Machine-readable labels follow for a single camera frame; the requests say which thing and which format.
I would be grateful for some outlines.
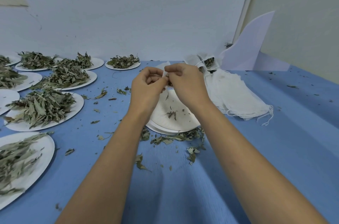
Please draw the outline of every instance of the blue surface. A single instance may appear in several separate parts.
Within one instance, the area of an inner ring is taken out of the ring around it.
[[[116,89],[130,86],[142,68],[158,64],[142,62],[136,69],[121,72],[102,66],[93,70],[98,74],[94,83],[72,90],[93,98],[108,86],[106,96],[85,100],[72,119],[46,129],[55,132],[52,137],[60,149],[41,178],[0,211],[2,224],[55,222],[60,214],[55,204],[66,205],[108,142],[98,140],[97,135],[109,136],[104,132],[114,131],[127,111],[130,96],[117,94]],[[266,117],[258,123],[229,117],[231,122],[330,223],[339,223],[339,86],[296,67],[273,74],[236,73],[264,102],[274,106],[274,117],[268,126],[260,125]],[[117,100],[108,101],[110,97]],[[91,125],[95,120],[100,122]],[[0,137],[13,133],[3,127]],[[189,145],[188,141],[175,141],[154,148],[149,141],[140,143],[142,163],[152,172],[134,167],[122,223],[249,223],[208,141],[207,150],[192,166],[186,159]],[[69,148],[75,152],[65,156]]]

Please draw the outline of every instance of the white plate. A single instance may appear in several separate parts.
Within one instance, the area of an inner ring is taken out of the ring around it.
[[[11,88],[11,90],[14,90],[17,92],[28,89],[31,86],[36,85],[40,80],[42,80],[42,76],[39,73],[19,72],[19,74],[27,76],[27,79],[25,79],[22,84]]]
[[[10,65],[13,65],[13,64],[16,64],[16,63],[19,63],[21,61],[20,57],[16,57],[16,56],[7,56],[7,55],[4,55],[5,57],[8,57],[11,61],[11,63],[8,63],[6,64],[6,66],[10,66]]]
[[[6,104],[10,104],[11,102],[19,99],[20,95],[18,92],[10,89],[0,89],[0,115],[9,111],[9,108],[6,107]]]
[[[152,120],[150,120],[146,124],[146,127],[149,128],[150,130],[153,130],[154,132],[164,134],[164,135],[177,135],[179,133],[179,131],[160,127],[158,124],[154,123]]]
[[[76,93],[72,93],[72,92],[69,92],[70,94],[73,95],[73,98],[75,100],[75,103],[72,104],[72,106],[70,107],[70,110],[71,112],[70,113],[67,113],[66,114],[66,118],[61,120],[59,123],[57,122],[50,122],[49,124],[45,125],[45,126],[37,126],[37,127],[34,127],[34,128],[31,128],[29,129],[29,126],[30,124],[29,123],[26,123],[26,122],[19,122],[19,123],[10,123],[8,124],[6,127],[11,129],[11,130],[14,130],[14,131],[19,131],[19,132],[25,132],[25,131],[38,131],[38,130],[41,130],[41,129],[45,129],[45,128],[50,128],[50,127],[53,127],[53,126],[56,126],[60,123],[63,123],[64,121],[66,120],[69,120],[70,118],[72,118],[74,115],[76,115],[83,107],[84,105],[84,99],[81,97],[81,95],[79,94],[76,94]],[[6,116],[7,117],[12,117],[14,118],[17,114],[19,114],[20,111],[18,110],[10,110]]]
[[[95,72],[92,72],[90,70],[86,70],[86,72],[87,72],[87,74],[90,77],[90,80],[88,80],[86,83],[84,83],[82,85],[75,86],[75,87],[58,88],[56,90],[66,91],[66,90],[76,89],[76,88],[79,88],[79,87],[84,87],[84,86],[87,86],[87,85],[91,84],[92,82],[94,82],[97,79],[98,76],[97,76],[97,74]]]
[[[61,61],[61,60],[62,60],[62,58],[55,58],[55,59],[54,59],[55,62],[59,62],[59,61]],[[15,65],[15,68],[16,68],[17,70],[20,70],[20,71],[40,71],[40,70],[47,70],[47,68],[35,69],[35,70],[26,69],[26,68],[24,68],[24,67],[21,66],[21,63],[18,63],[17,65]]]
[[[118,69],[118,68],[113,68],[113,66],[107,64],[107,62],[105,63],[105,66],[106,66],[108,69],[111,69],[111,70],[130,70],[130,69],[134,69],[134,68],[138,67],[139,65],[140,65],[140,62],[133,64],[132,66],[130,66],[130,67],[127,68],[127,69]]]
[[[150,119],[162,128],[186,132],[200,126],[199,121],[193,113],[179,100],[174,89],[167,89],[168,93],[161,93],[157,106]],[[168,118],[167,113],[175,111],[174,116]]]
[[[84,69],[84,70],[93,70],[93,69],[99,68],[99,67],[101,67],[102,65],[104,65],[104,60],[99,59],[99,58],[93,58],[93,57],[91,57],[91,63],[92,63],[93,65],[92,65],[91,67],[89,67],[89,68]]]
[[[18,141],[22,141],[25,138],[28,138],[30,136],[39,134],[39,132],[22,132],[22,133],[15,133],[12,135],[4,136],[0,138],[0,146],[9,144],[9,143],[15,143]],[[31,149],[35,149],[37,152],[26,159],[26,161],[38,157],[40,153],[42,153],[42,156],[40,159],[33,165],[32,167],[32,173],[30,175],[26,174],[12,182],[12,186],[16,188],[24,188],[27,190],[31,185],[33,185],[36,180],[43,174],[47,166],[49,165],[50,161],[52,160],[53,154],[54,154],[54,141],[53,139],[46,135],[40,139],[37,140],[36,143],[33,143],[30,146]],[[20,195],[22,195],[24,192],[15,193],[8,196],[0,196],[0,210],[7,205],[9,205],[11,202],[13,202],[15,199],[17,199]]]

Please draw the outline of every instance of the person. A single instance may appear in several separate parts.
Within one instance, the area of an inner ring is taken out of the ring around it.
[[[121,222],[141,131],[168,81],[201,123],[252,223],[327,223],[214,106],[197,67],[178,63],[165,71],[168,77],[162,77],[158,68],[146,67],[134,78],[127,114],[56,224]]]

